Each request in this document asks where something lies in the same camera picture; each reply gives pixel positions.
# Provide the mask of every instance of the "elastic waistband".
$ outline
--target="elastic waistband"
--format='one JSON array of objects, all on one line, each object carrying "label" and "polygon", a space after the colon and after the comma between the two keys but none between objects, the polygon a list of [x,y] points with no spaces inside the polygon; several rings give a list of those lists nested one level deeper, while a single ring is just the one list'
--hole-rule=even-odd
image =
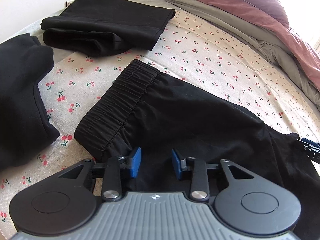
[{"label": "elastic waistband", "polygon": [[98,160],[126,124],[159,70],[133,60],[78,124],[75,139]]}]

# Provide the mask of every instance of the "logo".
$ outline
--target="logo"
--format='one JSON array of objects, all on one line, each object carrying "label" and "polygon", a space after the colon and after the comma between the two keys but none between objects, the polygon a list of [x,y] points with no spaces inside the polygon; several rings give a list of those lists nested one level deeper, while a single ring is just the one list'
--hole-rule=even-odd
[{"label": "logo", "polygon": [[154,194],[151,196],[152,199],[157,200],[158,198],[161,198],[158,194]]}]

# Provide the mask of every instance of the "metal screw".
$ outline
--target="metal screw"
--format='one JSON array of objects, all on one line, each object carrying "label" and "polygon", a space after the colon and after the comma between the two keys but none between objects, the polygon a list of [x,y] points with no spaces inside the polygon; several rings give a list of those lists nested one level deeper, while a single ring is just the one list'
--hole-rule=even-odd
[{"label": "metal screw", "polygon": [[204,199],[208,196],[208,194],[201,190],[196,190],[191,193],[191,196],[195,199]]},{"label": "metal screw", "polygon": [[117,198],[117,197],[119,197],[119,192],[117,192],[115,190],[107,190],[103,193],[103,196],[105,198]]}]

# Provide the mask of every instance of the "bed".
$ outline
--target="bed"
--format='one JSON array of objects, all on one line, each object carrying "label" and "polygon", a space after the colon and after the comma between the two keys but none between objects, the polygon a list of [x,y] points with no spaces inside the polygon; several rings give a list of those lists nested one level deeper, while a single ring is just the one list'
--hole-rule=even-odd
[{"label": "bed", "polygon": [[[60,137],[28,164],[0,173],[0,232],[4,238],[9,239],[16,232],[8,207],[17,192],[91,157],[74,140],[74,131],[133,59],[244,106],[281,133],[295,132],[301,138],[320,141],[318,109],[279,67],[225,30],[172,3],[132,1],[173,8],[176,15],[152,51],[130,49],[119,55],[94,58],[54,49],[55,66],[38,87],[48,118]],[[29,32],[43,44],[40,23],[41,20],[14,36]],[[99,195],[100,188],[98,181],[94,193]]]}]

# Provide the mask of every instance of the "gray blanket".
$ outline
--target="gray blanket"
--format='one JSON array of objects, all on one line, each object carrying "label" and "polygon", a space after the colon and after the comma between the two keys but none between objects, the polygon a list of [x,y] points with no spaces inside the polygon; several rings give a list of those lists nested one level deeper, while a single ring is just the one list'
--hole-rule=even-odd
[{"label": "gray blanket", "polygon": [[292,52],[271,31],[197,0],[165,1],[211,22],[254,49],[269,63],[281,67],[320,110],[320,92],[306,77]]}]

